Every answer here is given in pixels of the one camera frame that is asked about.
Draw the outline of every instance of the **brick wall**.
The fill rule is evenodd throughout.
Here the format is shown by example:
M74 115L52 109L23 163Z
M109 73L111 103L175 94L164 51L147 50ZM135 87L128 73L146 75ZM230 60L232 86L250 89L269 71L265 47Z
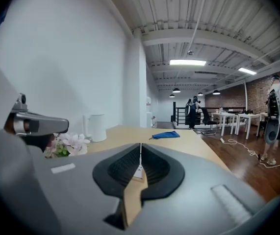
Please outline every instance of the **brick wall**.
M247 83L248 110L253 110L254 113L267 111L265 102L267 92L271 87L272 77L273 74ZM205 106L242 107L246 105L244 85L231 87L220 91L220 93L220 95L205 95Z
M223 91L220 95L205 95L205 107L245 107L244 85L240 84Z

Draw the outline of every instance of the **ceiling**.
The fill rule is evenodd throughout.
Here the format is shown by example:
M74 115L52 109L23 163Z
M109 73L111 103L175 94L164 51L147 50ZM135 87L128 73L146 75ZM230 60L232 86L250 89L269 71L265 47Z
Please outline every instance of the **ceiling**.
M280 18L265 0L205 0L203 9L202 0L112 1L130 29L142 32L159 90L174 85L213 90L242 77L240 67L258 72L280 63ZM170 66L171 59L205 60L206 65Z

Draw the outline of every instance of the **white cable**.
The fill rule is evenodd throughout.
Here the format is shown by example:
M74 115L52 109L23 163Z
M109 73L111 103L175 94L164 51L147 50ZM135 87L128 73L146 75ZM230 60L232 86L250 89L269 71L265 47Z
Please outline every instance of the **white cable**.
M244 148L246 148L246 149L248 150L250 156L256 156L256 157L258 158L258 155L256 154L256 152L255 152L255 151L252 151L252 150L249 150L244 144L239 143L238 141L236 141L236 140L234 140L234 139L228 139L228 142L229 142L229 143L225 143L225 142L222 142L222 143L223 143L223 144L240 144L240 145L242 145ZM261 165L264 165L266 168L274 168L274 167L280 166L280 164L279 164L279 165L275 165L275 166L266 166L266 164L261 163L261 161L259 161L259 163L260 163Z

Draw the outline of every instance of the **blue cloth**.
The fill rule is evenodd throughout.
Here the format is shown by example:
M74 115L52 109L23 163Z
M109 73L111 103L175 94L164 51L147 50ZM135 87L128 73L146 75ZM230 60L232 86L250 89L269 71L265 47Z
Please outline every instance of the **blue cloth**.
M180 138L180 135L175 131L163 132L156 135L152 135L150 139L164 139L164 138Z

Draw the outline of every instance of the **office chair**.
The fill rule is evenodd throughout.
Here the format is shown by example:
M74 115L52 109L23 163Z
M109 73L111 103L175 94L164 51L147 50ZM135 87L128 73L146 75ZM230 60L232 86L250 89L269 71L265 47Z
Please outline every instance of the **office chair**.
M217 122L214 122L214 121L211 121L211 120L210 120L210 117L209 117L207 108L203 108L203 107L202 107L201 109L202 109L202 112L203 112L203 115L204 115L203 123L204 123L205 125L209 125L209 126L210 126L209 131L204 130L204 131L201 131L201 133L202 133L203 135L206 135L206 136L215 135L216 132L217 132ZM213 124L216 124L216 131L215 131L215 133L213 133L213 132L211 131L212 125L213 125Z

